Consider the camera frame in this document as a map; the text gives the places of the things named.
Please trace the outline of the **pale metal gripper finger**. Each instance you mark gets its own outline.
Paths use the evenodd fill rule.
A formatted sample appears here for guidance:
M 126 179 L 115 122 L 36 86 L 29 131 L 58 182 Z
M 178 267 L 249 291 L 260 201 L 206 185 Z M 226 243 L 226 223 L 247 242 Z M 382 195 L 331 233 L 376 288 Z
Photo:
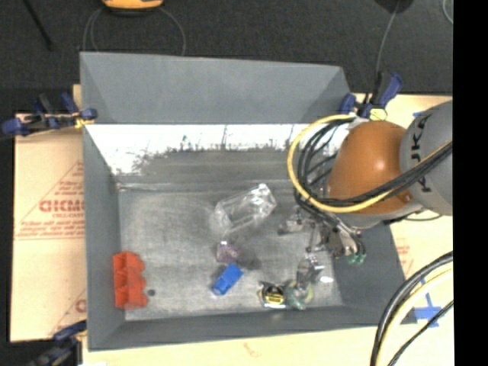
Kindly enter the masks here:
M 306 253 L 317 253 L 326 250 L 326 237 L 322 233 L 311 233 L 305 248 Z
M 277 233 L 279 236 L 299 233 L 305 226 L 306 221 L 303 218 L 303 214 L 300 211 L 297 211 L 279 223 Z

